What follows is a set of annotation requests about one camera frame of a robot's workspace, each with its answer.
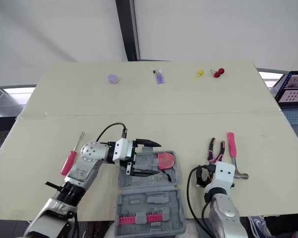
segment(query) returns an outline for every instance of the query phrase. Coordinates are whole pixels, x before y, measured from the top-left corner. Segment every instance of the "screen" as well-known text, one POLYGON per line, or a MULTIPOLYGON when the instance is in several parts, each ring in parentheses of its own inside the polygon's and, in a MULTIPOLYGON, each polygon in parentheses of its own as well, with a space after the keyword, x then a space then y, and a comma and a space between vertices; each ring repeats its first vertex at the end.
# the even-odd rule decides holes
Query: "screen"
POLYGON ((298 74, 292 74, 283 88, 279 103, 298 103, 298 74))

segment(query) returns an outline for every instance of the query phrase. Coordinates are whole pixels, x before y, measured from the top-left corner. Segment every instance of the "red screwdriver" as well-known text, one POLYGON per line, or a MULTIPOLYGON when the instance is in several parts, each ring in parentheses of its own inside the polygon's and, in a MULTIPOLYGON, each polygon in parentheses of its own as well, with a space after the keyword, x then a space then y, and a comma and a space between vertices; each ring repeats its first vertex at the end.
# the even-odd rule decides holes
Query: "red screwdriver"
POLYGON ((66 158, 66 161, 65 161, 65 163, 63 165, 63 168, 61 170, 62 175, 67 175, 69 173, 69 171, 71 170, 71 168, 73 166, 73 163, 75 161, 75 157, 77 155, 77 152, 75 150, 76 150, 78 144, 80 143, 80 141, 83 139, 84 135, 85 135, 85 132, 82 131, 81 134, 80 134, 80 137, 78 139, 78 142, 76 143, 76 146, 70 152, 70 155, 66 158))

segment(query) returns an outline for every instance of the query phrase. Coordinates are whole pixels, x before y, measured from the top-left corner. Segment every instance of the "gray tool case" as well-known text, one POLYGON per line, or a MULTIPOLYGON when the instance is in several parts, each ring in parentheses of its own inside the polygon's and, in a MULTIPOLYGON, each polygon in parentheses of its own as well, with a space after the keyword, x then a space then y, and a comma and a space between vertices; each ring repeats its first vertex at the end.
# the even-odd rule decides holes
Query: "gray tool case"
POLYGON ((143 152, 137 153, 134 168, 160 171, 158 153, 171 153, 174 157, 174 166, 164 170, 170 175, 171 182, 163 172, 148 177, 133 177, 126 175, 126 168, 120 167, 118 183, 123 192, 117 196, 115 237, 162 237, 185 232, 180 191, 175 187, 179 179, 175 153, 153 152, 152 148, 144 147, 143 152), (162 221, 148 222, 147 219, 153 216, 162 218, 162 221), (132 219, 135 224, 120 225, 120 219, 132 219))

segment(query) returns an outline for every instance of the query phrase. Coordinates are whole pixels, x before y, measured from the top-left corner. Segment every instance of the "keyboard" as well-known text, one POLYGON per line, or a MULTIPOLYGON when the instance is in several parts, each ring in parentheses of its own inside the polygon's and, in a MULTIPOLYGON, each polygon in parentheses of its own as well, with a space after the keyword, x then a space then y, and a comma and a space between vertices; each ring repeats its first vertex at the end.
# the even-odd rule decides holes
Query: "keyboard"
POLYGON ((283 111, 283 112, 291 125, 298 124, 298 110, 283 111))

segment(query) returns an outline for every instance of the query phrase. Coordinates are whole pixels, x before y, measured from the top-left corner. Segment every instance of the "hammer head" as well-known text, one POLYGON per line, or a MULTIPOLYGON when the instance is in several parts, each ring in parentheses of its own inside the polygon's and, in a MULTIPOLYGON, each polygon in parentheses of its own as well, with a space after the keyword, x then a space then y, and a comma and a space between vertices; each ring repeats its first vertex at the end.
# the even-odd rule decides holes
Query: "hammer head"
POLYGON ((248 174, 241 174, 238 170, 235 171, 234 178, 236 179, 248 179, 248 174))

